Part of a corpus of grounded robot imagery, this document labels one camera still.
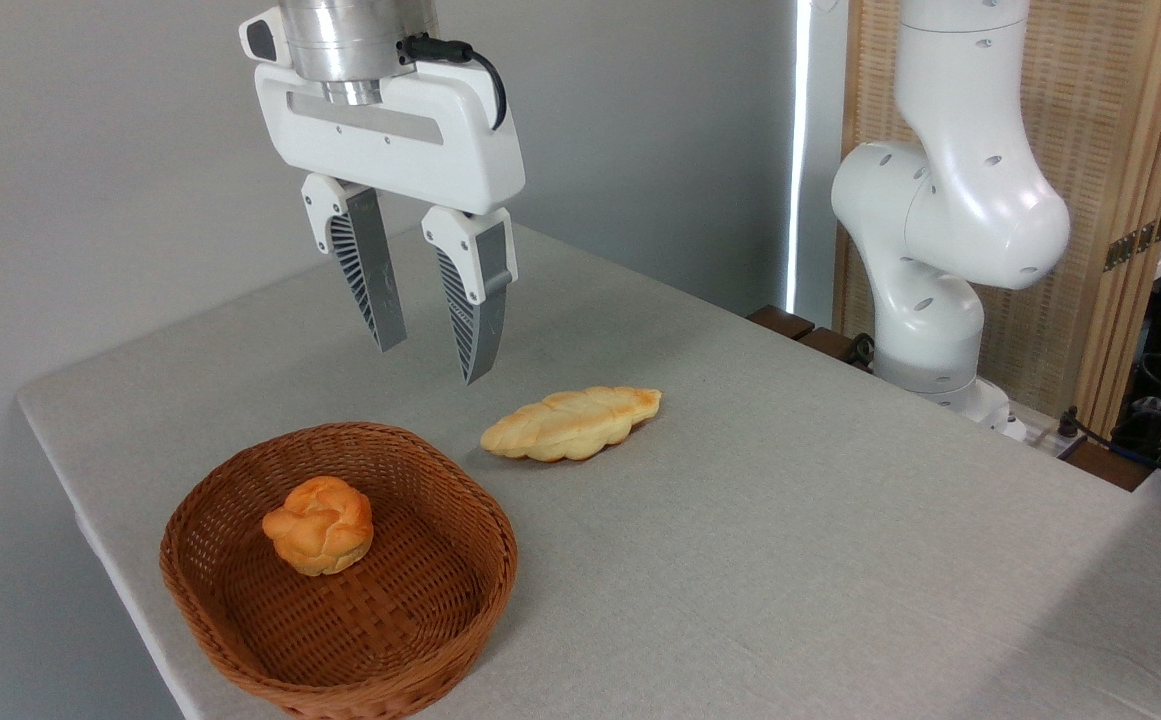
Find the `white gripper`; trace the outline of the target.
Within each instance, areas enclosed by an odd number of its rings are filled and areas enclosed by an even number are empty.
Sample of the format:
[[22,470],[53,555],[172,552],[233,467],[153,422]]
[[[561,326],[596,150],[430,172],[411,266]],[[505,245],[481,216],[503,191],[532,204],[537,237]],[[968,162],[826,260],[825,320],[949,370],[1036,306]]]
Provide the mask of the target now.
[[384,78],[382,101],[365,106],[333,105],[319,85],[275,64],[257,65],[254,78],[275,150],[312,172],[301,193],[315,245],[337,260],[380,351],[408,333],[370,187],[434,206],[421,228],[435,249],[462,377],[466,384],[483,377],[502,345],[509,287],[519,278],[502,206],[525,186],[513,118],[492,128],[496,95],[485,70],[420,62]]

